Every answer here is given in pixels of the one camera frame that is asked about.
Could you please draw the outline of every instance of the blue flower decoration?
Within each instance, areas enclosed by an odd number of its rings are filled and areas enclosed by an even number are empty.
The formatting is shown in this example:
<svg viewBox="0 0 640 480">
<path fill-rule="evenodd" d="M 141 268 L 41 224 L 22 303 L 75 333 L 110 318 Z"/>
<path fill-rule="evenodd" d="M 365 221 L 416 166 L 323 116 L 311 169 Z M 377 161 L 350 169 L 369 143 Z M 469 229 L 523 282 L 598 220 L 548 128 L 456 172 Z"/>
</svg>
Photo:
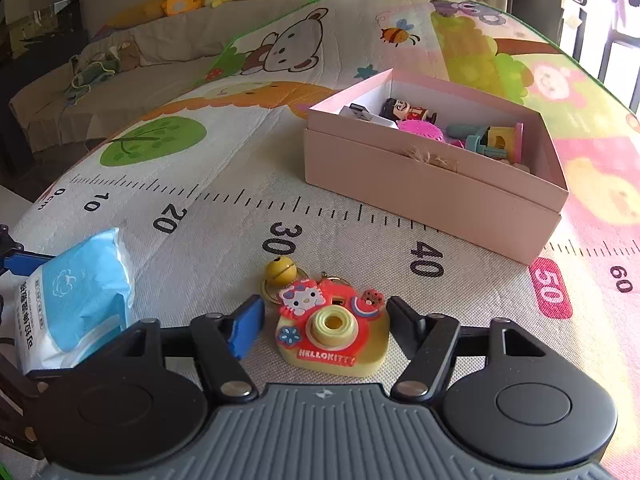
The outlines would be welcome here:
<svg viewBox="0 0 640 480">
<path fill-rule="evenodd" d="M 356 79 L 361 77 L 364 81 L 365 79 L 369 79 L 370 77 L 375 76 L 377 73 L 378 71 L 374 70 L 373 65 L 370 64 L 369 66 L 360 67 L 358 69 L 358 73 L 353 77 Z"/>
<path fill-rule="evenodd" d="M 299 343 L 300 341 L 302 341 L 302 337 L 300 336 L 300 330 L 298 330 L 297 327 L 283 326 L 280 329 L 278 340 L 282 341 L 287 346 L 293 346 L 296 343 Z"/>
</svg>

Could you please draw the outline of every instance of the beige couch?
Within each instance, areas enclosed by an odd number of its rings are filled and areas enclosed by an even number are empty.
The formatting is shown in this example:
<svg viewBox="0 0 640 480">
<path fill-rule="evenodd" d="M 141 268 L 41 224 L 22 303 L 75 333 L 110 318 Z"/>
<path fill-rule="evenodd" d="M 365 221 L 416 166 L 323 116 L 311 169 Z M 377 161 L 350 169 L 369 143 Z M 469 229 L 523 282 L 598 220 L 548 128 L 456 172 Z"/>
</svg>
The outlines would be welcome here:
<svg viewBox="0 0 640 480">
<path fill-rule="evenodd" d="M 187 92 L 234 37 L 307 2 L 231 2 L 118 31 L 89 44 L 80 55 L 80 65 L 96 53 L 133 37 L 140 49 L 140 67 L 96 85 L 75 105 L 65 107 L 63 92 L 73 75 L 70 63 L 66 63 L 25 86 L 10 105 L 34 152 L 57 144 L 108 137 Z"/>
</svg>

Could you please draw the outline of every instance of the cardboard box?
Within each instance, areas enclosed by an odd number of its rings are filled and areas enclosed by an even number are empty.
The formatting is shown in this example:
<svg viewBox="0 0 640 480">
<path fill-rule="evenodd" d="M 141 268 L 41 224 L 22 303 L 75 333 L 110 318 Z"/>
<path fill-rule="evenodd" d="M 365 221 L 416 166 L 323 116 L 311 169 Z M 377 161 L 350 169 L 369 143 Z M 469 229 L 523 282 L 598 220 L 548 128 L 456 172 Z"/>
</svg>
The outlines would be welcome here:
<svg viewBox="0 0 640 480">
<path fill-rule="evenodd" d="M 444 142 L 339 116 L 355 102 L 379 114 L 394 97 L 437 112 L 436 126 L 524 124 L 531 174 Z M 304 133 L 309 184 L 349 196 L 529 265 L 569 196 L 539 113 L 449 81 L 388 70 L 312 107 Z M 415 155 L 430 162 L 415 160 Z"/>
</svg>

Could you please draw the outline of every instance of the plastic packaging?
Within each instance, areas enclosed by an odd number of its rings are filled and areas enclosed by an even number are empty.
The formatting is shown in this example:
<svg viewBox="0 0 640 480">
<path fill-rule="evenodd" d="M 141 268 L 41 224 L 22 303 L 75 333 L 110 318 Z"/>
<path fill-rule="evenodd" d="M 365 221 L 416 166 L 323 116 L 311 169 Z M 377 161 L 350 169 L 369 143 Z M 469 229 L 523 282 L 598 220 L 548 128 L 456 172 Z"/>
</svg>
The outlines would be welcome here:
<svg viewBox="0 0 640 480">
<path fill-rule="evenodd" d="M 39 267 L 16 297 L 23 373 L 77 365 L 126 329 L 133 298 L 132 267 L 118 228 Z"/>
</svg>

